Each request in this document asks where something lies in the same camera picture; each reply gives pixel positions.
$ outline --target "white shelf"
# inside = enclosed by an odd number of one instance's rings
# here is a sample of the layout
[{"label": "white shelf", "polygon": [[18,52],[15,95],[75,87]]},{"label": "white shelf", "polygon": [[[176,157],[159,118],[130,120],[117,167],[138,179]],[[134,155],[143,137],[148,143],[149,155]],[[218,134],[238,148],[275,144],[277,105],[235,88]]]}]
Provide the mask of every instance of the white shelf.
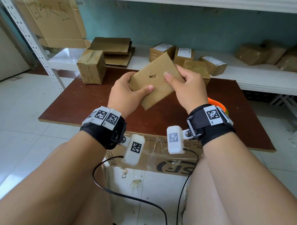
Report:
[{"label": "white shelf", "polygon": [[[149,64],[149,47],[135,45],[128,69],[141,70]],[[84,49],[64,49],[48,61],[53,69],[78,71],[76,62]],[[297,95],[297,73],[281,71],[274,65],[248,66],[232,54],[195,51],[195,59],[211,55],[228,64],[225,72],[213,78],[236,80],[242,90]]]},{"label": "white shelf", "polygon": [[130,0],[175,5],[204,6],[227,9],[247,9],[297,13],[296,0]]}]

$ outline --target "leg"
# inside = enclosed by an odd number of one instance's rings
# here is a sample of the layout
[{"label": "leg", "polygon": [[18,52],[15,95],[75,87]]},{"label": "leg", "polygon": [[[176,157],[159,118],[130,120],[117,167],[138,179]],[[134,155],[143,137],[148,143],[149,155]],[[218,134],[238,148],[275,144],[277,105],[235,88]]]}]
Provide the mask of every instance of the leg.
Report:
[{"label": "leg", "polygon": [[231,225],[214,186],[204,154],[191,177],[183,223]]},{"label": "leg", "polygon": [[[98,183],[107,186],[102,167],[97,169],[95,178]],[[94,183],[91,185],[89,194],[82,204],[73,225],[112,225],[112,215],[109,201],[109,193],[101,190]]]}]

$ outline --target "brown tabletop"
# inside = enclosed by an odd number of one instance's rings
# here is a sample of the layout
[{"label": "brown tabletop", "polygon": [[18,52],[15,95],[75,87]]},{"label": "brown tabletop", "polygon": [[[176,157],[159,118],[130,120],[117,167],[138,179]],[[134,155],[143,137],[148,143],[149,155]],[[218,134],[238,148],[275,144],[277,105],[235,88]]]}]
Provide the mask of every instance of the brown tabletop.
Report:
[{"label": "brown tabletop", "polygon": [[[90,113],[107,106],[110,89],[128,69],[107,68],[102,85],[84,84],[78,76],[39,117],[40,121],[81,126]],[[250,149],[275,151],[249,102],[234,80],[210,79],[209,98],[221,102],[229,111],[236,134]],[[155,104],[147,111],[139,105],[126,119],[127,131],[166,136],[169,126],[187,128],[188,114],[179,104],[175,93]]]}]

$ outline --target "hole in cardboard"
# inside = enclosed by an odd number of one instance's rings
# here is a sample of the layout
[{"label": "hole in cardboard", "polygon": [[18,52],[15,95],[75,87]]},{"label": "hole in cardboard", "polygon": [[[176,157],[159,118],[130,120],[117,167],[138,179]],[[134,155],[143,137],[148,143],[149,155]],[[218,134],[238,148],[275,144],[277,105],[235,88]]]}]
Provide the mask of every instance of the hole in cardboard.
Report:
[{"label": "hole in cardboard", "polygon": [[150,75],[150,78],[157,78],[157,74],[154,74],[154,75]]}]

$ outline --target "teal wall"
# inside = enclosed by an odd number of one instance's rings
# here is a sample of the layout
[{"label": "teal wall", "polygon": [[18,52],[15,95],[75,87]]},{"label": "teal wall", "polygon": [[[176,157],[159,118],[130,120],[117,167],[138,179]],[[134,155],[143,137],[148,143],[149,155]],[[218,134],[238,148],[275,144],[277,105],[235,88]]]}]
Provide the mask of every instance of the teal wall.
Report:
[{"label": "teal wall", "polygon": [[234,52],[241,43],[297,43],[297,14],[115,0],[77,1],[87,38],[130,37],[199,50]]}]

